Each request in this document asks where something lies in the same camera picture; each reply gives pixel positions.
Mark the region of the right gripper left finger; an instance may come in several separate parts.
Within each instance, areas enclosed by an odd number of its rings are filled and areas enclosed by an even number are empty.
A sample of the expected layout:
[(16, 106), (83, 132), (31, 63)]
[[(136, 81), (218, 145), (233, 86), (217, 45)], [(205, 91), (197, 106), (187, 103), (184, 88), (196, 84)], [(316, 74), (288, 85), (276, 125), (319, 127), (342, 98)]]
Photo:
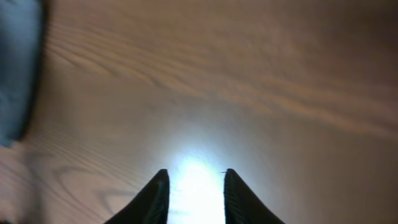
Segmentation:
[(132, 201), (104, 224), (166, 224), (169, 196), (169, 175), (167, 169), (161, 169)]

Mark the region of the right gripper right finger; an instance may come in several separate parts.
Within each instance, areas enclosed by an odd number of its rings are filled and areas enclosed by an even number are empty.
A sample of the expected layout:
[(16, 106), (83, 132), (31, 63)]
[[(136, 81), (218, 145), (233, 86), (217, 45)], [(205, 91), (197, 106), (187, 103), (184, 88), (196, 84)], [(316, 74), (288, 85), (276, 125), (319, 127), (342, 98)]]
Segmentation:
[(227, 169), (224, 177), (224, 214), (226, 224), (284, 224), (234, 169)]

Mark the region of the grey shorts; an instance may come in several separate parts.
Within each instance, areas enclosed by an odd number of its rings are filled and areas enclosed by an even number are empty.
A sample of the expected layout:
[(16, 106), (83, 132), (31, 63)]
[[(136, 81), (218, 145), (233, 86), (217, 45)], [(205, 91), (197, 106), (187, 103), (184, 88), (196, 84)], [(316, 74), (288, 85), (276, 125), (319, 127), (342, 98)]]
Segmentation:
[(20, 140), (29, 122), (43, 29), (42, 1), (1, 0), (1, 146)]

